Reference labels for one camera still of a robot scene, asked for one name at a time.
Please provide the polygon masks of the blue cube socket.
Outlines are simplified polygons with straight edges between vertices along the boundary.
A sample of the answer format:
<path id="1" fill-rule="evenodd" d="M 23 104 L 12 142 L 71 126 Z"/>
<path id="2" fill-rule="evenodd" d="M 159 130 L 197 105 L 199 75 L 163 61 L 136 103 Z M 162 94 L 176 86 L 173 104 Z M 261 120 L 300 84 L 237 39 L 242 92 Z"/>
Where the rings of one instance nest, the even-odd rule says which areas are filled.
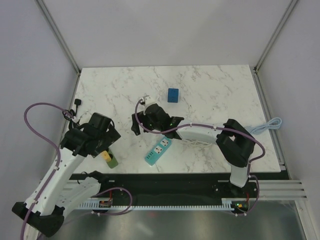
<path id="1" fill-rule="evenodd" d="M 179 102 L 179 89 L 169 88 L 167 92 L 167 102 L 168 103 L 178 103 Z"/>

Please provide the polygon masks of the teal power strip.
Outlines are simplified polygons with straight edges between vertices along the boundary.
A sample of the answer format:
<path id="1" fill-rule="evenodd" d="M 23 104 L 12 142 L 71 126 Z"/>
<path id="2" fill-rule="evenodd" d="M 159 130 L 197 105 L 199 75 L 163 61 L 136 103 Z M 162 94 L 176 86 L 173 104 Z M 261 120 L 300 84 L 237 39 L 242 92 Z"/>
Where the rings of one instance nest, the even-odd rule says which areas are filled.
<path id="1" fill-rule="evenodd" d="M 154 166 L 171 145 L 172 140 L 164 136 L 145 155 L 145 162 L 151 167 Z"/>

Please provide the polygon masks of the yellow plug adapter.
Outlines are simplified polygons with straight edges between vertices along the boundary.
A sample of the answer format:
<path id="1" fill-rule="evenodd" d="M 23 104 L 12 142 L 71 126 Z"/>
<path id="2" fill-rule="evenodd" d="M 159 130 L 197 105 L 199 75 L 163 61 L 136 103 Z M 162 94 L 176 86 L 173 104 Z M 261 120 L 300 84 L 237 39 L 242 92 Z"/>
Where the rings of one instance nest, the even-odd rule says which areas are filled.
<path id="1" fill-rule="evenodd" d="M 103 151 L 100 155 L 106 162 L 110 162 L 112 160 L 112 157 L 107 151 Z"/>

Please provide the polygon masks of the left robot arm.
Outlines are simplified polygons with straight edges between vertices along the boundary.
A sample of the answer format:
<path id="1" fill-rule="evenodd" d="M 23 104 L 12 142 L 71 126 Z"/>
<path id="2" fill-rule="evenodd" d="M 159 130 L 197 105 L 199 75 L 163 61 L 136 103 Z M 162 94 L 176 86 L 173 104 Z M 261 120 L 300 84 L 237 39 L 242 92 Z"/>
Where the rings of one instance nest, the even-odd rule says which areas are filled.
<path id="1" fill-rule="evenodd" d="M 71 192 L 62 191 L 76 168 L 86 157 L 95 158 L 120 138 L 113 120 L 93 113 L 88 122 L 68 130 L 58 148 L 57 158 L 36 190 L 24 202 L 16 202 L 12 212 L 44 236 L 50 238 L 63 225 L 65 218 L 86 199 L 106 196 L 110 185 L 104 174 L 88 173 Z"/>

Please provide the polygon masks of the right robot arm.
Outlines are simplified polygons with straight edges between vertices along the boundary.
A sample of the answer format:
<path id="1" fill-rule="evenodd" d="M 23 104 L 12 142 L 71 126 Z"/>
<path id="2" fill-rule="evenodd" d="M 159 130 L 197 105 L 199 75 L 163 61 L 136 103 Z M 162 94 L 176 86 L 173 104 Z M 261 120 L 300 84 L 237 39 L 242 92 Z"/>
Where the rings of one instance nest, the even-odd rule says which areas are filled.
<path id="1" fill-rule="evenodd" d="M 183 117 L 170 116 L 156 103 L 144 111 L 135 111 L 131 117 L 131 130 L 137 136 L 141 134 L 140 129 L 143 129 L 145 133 L 164 135 L 168 139 L 217 145 L 231 166 L 230 193 L 240 197 L 247 191 L 249 158 L 257 141 L 236 120 L 228 119 L 222 125 L 191 122 Z"/>

